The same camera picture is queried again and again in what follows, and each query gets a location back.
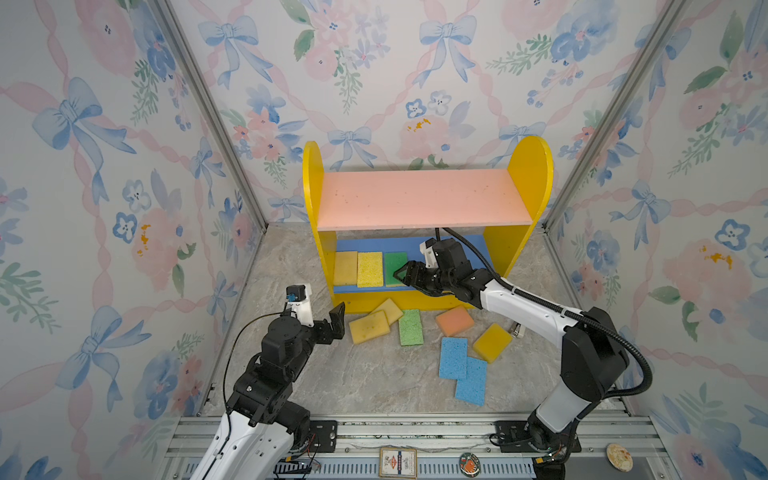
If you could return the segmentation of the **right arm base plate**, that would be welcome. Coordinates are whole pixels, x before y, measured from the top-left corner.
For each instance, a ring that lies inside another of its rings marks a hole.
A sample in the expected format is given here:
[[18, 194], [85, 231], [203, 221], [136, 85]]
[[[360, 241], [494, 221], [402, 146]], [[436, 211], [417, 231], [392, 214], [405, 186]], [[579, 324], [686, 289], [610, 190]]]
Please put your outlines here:
[[526, 420], [501, 420], [494, 423], [495, 431], [488, 437], [502, 453], [532, 453], [564, 455], [579, 453], [582, 447], [577, 435], [579, 421], [570, 422], [560, 433], [553, 433], [543, 424]]

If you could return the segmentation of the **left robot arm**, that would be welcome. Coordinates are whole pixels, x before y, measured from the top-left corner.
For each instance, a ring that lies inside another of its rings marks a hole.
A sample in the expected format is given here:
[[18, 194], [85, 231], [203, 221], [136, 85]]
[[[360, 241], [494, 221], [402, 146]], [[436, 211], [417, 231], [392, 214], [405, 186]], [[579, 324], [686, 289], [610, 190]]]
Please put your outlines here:
[[311, 445], [310, 412], [289, 397], [315, 346], [344, 338], [345, 305], [307, 325], [298, 308], [288, 303], [269, 324], [261, 351], [234, 383], [194, 479], [267, 479], [279, 461]]

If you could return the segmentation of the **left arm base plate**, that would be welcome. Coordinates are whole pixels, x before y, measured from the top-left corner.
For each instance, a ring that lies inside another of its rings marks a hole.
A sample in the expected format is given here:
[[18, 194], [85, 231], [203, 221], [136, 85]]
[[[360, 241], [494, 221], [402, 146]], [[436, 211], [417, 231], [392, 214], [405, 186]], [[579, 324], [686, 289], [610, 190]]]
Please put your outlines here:
[[289, 429], [292, 444], [289, 455], [303, 453], [334, 453], [338, 440], [339, 422], [336, 420], [306, 420]]

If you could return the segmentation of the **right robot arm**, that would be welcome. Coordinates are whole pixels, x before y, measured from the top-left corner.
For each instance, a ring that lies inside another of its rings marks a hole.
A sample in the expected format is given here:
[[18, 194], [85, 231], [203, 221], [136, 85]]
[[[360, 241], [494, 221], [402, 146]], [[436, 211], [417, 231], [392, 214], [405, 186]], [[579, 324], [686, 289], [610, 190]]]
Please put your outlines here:
[[430, 239], [421, 245], [423, 261], [408, 261], [394, 277], [430, 296], [453, 296], [502, 315], [558, 348], [560, 380], [529, 415], [516, 440], [539, 452], [568, 450], [575, 430], [602, 401], [620, 397], [615, 382], [630, 365], [630, 344], [610, 316], [564, 307], [503, 279], [465, 238]]

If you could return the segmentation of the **dark green sponge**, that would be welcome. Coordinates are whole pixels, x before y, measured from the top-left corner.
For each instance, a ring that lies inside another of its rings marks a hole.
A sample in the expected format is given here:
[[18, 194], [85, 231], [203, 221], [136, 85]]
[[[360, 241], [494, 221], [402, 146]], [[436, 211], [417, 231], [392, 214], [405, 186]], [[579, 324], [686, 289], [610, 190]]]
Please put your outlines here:
[[387, 252], [384, 254], [384, 284], [386, 287], [399, 287], [403, 283], [395, 277], [395, 273], [406, 265], [406, 252]]

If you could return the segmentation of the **bright yellow sponge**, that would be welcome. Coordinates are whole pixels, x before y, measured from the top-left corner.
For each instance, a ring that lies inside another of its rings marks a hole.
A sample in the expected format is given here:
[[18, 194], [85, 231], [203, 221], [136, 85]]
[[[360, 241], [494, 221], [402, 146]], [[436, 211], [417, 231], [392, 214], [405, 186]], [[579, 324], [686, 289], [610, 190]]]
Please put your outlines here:
[[381, 252], [359, 252], [357, 255], [357, 287], [376, 288], [383, 285], [383, 254]]

